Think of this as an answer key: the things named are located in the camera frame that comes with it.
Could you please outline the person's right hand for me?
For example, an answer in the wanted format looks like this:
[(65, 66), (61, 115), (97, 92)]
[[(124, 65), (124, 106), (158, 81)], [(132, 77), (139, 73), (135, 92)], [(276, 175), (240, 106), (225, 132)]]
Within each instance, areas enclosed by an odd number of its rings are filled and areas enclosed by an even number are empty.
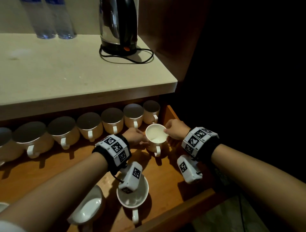
[(188, 127), (183, 121), (178, 119), (170, 119), (174, 120), (174, 139), (171, 139), (169, 136), (167, 137), (167, 141), (171, 140), (183, 141), (187, 134), (190, 132), (191, 128)]

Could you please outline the person's left hand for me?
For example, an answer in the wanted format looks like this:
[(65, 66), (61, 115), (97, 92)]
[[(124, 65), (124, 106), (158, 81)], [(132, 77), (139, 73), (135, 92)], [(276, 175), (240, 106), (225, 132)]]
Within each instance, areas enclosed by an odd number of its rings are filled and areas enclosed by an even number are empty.
[(131, 149), (145, 149), (147, 146), (139, 146), (137, 145), (137, 133), (143, 133), (139, 129), (129, 128), (126, 130), (122, 136), (128, 141), (129, 147)]

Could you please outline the person's right forearm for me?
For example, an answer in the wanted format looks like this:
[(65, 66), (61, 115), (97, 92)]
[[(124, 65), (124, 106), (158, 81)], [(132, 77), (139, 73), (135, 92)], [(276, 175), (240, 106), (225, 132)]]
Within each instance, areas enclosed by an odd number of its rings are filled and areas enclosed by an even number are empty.
[(306, 232), (306, 183), (223, 144), (211, 162), (290, 228)]

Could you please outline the person's left forearm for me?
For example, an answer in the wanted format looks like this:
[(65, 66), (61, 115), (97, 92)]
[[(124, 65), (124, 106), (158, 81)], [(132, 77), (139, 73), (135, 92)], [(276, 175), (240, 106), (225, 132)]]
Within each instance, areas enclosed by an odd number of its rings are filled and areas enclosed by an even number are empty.
[(29, 191), (0, 213), (0, 232), (46, 232), (67, 218), (107, 173), (108, 162), (99, 153), (55, 175)]

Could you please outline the left marker-tagged wrist band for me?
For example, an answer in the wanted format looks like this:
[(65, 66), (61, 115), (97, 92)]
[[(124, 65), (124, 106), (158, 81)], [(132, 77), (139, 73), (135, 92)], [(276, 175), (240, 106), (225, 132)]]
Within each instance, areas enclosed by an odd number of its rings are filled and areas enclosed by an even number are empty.
[(95, 144), (92, 153), (101, 154), (108, 164), (108, 171), (115, 176), (125, 168), (132, 154), (128, 141), (122, 135), (109, 135)]

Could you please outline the marker-tagged wrist band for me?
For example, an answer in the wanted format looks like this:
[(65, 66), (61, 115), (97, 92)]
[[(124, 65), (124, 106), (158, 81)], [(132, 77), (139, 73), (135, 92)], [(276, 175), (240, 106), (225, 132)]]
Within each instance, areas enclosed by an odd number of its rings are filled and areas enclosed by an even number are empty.
[(115, 176), (125, 168), (132, 154), (128, 141), (122, 135), (109, 135), (95, 144), (92, 153), (101, 154), (108, 164), (108, 171)]
[(217, 133), (204, 127), (191, 129), (182, 141), (183, 149), (191, 156), (192, 160), (209, 162), (214, 150), (221, 144)]

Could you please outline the right marker-tagged wrist band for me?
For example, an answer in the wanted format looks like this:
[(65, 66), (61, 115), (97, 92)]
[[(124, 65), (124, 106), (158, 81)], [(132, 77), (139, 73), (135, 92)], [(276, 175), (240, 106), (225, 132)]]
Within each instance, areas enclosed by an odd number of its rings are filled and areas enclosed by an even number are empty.
[(182, 141), (183, 149), (191, 156), (192, 160), (209, 162), (214, 150), (221, 144), (217, 133), (204, 127), (191, 129)]

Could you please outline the wooden drawer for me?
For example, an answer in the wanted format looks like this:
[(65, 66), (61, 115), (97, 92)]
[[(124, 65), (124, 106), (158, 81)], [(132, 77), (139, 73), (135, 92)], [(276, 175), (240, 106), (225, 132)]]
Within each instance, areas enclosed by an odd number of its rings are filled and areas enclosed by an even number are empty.
[[(89, 142), (81, 139), (75, 151), (62, 152), (56, 145), (42, 160), (23, 157), (2, 166), (0, 202), (15, 202), (42, 182), (85, 159), (92, 149)], [(106, 207), (94, 222), (93, 231), (175, 231), (229, 198), (226, 191), (218, 188), (205, 165), (200, 165), (204, 175), (200, 182), (193, 185), (185, 183), (178, 169), (175, 152), (171, 148), (164, 151), (162, 159), (155, 159), (146, 150), (133, 151), (132, 160), (144, 166), (143, 175), (149, 184), (149, 195), (139, 207), (140, 225), (133, 224), (132, 210), (120, 204), (116, 180), (107, 173), (97, 183), (106, 198)]]

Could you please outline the row of upturned white cups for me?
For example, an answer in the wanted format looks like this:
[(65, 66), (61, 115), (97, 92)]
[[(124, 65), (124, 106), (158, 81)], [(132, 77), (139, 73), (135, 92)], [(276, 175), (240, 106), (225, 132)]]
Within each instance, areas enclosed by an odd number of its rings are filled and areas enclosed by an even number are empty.
[(142, 123), (156, 124), (161, 106), (153, 100), (148, 100), (140, 106), (128, 104), (123, 111), (118, 108), (108, 108), (100, 115), (94, 112), (82, 114), (77, 120), (62, 116), (52, 120), (48, 126), (43, 122), (28, 122), (15, 131), (0, 127), (0, 167), (18, 159), (24, 152), (31, 159), (48, 152), (57, 142), (62, 149), (67, 150), (76, 144), (82, 135), (90, 142), (102, 136), (106, 131), (110, 135), (118, 135), (123, 124), (127, 128), (138, 129)]

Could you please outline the wooden cabinet side panel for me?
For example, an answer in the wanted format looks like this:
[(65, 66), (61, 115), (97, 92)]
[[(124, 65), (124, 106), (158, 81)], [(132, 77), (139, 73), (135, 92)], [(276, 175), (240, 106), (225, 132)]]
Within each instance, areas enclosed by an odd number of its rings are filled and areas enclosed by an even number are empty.
[(183, 82), (212, 0), (139, 0), (138, 35)]

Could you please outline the black kettle base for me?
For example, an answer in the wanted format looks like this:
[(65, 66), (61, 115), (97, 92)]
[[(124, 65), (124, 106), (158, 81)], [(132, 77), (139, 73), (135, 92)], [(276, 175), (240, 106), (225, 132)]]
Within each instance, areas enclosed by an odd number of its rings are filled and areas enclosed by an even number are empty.
[(99, 51), (103, 51), (109, 55), (126, 57), (134, 55), (137, 52), (137, 48), (132, 47), (132, 49), (126, 51), (121, 45), (110, 43), (110, 44), (101, 44)]

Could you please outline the steel electric kettle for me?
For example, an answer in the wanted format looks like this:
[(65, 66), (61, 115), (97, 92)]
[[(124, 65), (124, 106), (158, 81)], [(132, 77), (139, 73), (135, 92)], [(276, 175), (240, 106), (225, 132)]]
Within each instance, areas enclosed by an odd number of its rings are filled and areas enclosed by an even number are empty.
[(134, 0), (99, 0), (102, 44), (121, 45), (126, 51), (136, 47), (137, 17)]

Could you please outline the clear plastic water bottle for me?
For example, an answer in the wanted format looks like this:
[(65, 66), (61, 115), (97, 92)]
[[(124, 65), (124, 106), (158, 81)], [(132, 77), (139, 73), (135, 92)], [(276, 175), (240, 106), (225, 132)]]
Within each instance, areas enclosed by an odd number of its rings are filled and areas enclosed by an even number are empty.
[(69, 40), (76, 37), (67, 11), (65, 0), (45, 0), (49, 7), (56, 33), (60, 39)]
[(31, 26), (39, 39), (53, 39), (56, 32), (42, 0), (20, 0)]

